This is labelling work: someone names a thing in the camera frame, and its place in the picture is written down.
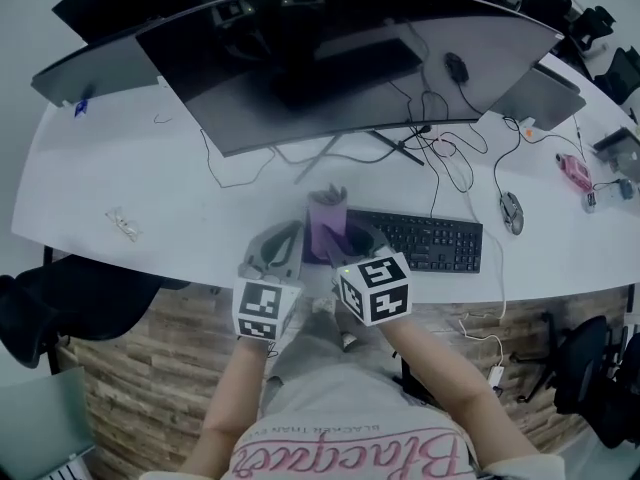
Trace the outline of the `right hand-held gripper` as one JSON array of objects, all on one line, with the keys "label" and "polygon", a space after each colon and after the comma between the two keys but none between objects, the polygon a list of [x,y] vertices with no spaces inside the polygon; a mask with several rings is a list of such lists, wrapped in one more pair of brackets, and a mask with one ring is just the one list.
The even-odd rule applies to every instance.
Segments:
[{"label": "right hand-held gripper", "polygon": [[321,236],[335,271],[338,297],[358,321],[371,327],[411,313],[409,265],[381,230],[368,222],[350,222],[349,241],[360,256],[346,256],[326,225]]}]

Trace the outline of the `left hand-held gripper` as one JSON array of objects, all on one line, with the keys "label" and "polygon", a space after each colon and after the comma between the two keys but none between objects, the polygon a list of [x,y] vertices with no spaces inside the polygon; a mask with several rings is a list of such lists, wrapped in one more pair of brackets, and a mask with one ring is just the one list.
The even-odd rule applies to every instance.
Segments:
[{"label": "left hand-held gripper", "polygon": [[304,225],[290,220],[256,235],[233,287],[232,320],[240,337],[278,341],[304,291],[299,280]]}]

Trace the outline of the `purple cloth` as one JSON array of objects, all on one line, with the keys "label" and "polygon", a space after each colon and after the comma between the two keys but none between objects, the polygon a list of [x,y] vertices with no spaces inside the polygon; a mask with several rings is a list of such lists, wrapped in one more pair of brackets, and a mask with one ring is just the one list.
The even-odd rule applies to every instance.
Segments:
[{"label": "purple cloth", "polygon": [[323,229],[327,227],[339,238],[346,235],[348,192],[345,187],[309,192],[303,261],[307,264],[327,264]]}]

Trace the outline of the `black keyboard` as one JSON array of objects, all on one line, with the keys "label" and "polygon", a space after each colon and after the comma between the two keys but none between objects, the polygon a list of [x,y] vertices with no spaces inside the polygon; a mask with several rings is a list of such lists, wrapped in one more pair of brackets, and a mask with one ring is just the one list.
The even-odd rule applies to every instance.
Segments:
[{"label": "black keyboard", "polygon": [[346,237],[337,238],[345,255],[357,255],[350,244],[350,222],[364,221],[381,230],[409,269],[430,273],[481,270],[483,226],[479,223],[408,214],[349,209]]}]

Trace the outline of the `person's left forearm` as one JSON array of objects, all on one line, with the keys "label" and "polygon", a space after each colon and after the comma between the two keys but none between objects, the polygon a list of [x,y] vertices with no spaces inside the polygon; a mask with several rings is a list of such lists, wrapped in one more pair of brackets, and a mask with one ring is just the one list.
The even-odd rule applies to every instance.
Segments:
[{"label": "person's left forearm", "polygon": [[203,422],[203,432],[241,436],[257,419],[269,344],[241,337],[219,380]]}]

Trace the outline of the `person's right forearm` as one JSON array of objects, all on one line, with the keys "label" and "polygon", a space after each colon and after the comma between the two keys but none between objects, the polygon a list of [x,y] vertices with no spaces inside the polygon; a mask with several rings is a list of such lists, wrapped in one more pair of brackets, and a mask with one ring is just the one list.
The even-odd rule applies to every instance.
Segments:
[{"label": "person's right forearm", "polygon": [[480,371],[411,318],[383,323],[380,330],[436,401],[460,425],[468,427],[475,420],[496,423],[509,419]]}]

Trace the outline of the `black monitor stand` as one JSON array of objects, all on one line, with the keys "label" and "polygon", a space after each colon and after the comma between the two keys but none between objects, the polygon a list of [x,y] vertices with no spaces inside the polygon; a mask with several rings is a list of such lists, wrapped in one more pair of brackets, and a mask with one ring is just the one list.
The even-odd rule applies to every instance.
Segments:
[{"label": "black monitor stand", "polygon": [[[382,160],[386,159],[391,154],[399,153],[399,154],[402,154],[403,156],[405,156],[406,158],[408,158],[409,160],[415,162],[417,165],[419,165],[421,167],[423,167],[425,165],[425,163],[422,160],[420,160],[417,157],[413,156],[412,154],[408,153],[406,151],[406,148],[403,145],[400,145],[399,143],[393,142],[391,139],[389,139],[386,136],[382,135],[380,132],[375,131],[375,130],[367,130],[367,131],[365,131],[365,134],[370,136],[370,137],[372,137],[372,138],[374,138],[375,140],[383,143],[384,145],[388,146],[390,148],[390,150],[381,159],[378,159],[378,160],[360,160],[360,159],[358,159],[357,163],[364,163],[364,164],[380,163]],[[309,164],[295,178],[294,184],[295,185],[300,184],[302,182],[302,180],[321,162],[322,159],[328,158],[330,156],[330,151],[331,151],[332,147],[334,145],[336,145],[343,136],[344,136],[344,133],[340,133],[340,134],[337,134],[334,137],[332,137],[330,139],[330,141],[321,149],[321,151],[309,161]]]}]

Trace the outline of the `clear eyeglasses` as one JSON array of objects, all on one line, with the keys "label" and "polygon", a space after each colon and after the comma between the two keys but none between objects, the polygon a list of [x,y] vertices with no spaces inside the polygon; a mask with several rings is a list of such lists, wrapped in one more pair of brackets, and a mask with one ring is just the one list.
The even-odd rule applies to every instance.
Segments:
[{"label": "clear eyeglasses", "polygon": [[135,220],[128,219],[121,207],[114,207],[105,216],[133,243],[140,238],[142,231]]}]

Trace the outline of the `grey computer mouse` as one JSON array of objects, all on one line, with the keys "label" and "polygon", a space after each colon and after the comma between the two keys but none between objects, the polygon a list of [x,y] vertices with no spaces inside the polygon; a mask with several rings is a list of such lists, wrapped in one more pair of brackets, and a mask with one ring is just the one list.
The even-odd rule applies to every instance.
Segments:
[{"label": "grey computer mouse", "polygon": [[524,212],[518,198],[504,191],[500,197],[500,209],[506,228],[514,236],[519,236],[524,228]]}]

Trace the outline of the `grey shirt with pink print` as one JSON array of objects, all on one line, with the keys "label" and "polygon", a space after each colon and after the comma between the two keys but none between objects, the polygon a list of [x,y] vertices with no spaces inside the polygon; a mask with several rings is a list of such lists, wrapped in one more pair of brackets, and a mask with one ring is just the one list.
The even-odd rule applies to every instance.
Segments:
[{"label": "grey shirt with pink print", "polygon": [[200,436],[175,472],[139,480],[566,480],[510,419],[464,427],[414,402],[343,349],[337,315],[311,313],[266,362],[255,423]]}]

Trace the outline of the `black mesh office chair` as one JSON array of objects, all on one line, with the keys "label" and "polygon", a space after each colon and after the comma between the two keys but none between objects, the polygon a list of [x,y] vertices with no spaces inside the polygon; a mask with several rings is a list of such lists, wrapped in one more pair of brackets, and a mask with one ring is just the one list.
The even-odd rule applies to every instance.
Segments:
[{"label": "black mesh office chair", "polygon": [[628,342],[614,379],[604,384],[600,440],[609,449],[624,441],[640,447],[640,333]]},{"label": "black mesh office chair", "polygon": [[522,358],[512,353],[516,364],[542,365],[543,370],[528,395],[519,395],[518,404],[530,403],[542,387],[555,390],[554,405],[559,414],[578,414],[593,381],[600,374],[607,348],[608,323],[595,316],[575,329],[556,330],[554,316],[544,312],[541,320],[548,326],[549,352],[543,357]]},{"label": "black mesh office chair", "polygon": [[62,336],[106,341],[128,332],[161,289],[189,283],[69,255],[0,276],[0,342],[34,369]]}]

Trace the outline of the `pink small device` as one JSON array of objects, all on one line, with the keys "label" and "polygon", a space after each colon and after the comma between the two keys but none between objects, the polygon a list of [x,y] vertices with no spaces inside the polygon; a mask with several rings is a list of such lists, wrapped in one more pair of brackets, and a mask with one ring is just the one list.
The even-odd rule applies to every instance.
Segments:
[{"label": "pink small device", "polygon": [[565,176],[584,193],[592,190],[590,171],[577,157],[568,154],[556,154],[556,163]]}]

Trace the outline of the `grey laptop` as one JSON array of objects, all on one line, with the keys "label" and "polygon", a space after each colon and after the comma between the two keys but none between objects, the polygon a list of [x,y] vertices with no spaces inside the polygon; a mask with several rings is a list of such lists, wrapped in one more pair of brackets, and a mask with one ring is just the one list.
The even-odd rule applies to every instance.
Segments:
[{"label": "grey laptop", "polygon": [[536,64],[491,108],[496,114],[551,131],[586,106],[580,88],[549,68]]}]

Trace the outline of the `clear plastic container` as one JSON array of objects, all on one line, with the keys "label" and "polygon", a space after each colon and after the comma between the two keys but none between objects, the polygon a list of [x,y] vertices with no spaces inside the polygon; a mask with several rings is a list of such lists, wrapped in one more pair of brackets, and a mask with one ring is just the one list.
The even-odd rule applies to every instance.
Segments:
[{"label": "clear plastic container", "polygon": [[582,197],[582,208],[587,214],[606,211],[622,201],[618,185],[592,190]]}]

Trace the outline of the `frosted glass door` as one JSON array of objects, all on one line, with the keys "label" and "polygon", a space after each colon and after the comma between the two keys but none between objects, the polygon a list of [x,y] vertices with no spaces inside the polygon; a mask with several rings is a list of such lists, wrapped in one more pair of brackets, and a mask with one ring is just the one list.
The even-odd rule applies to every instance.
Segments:
[{"label": "frosted glass door", "polygon": [[0,387],[0,480],[39,480],[91,447],[82,368]]}]

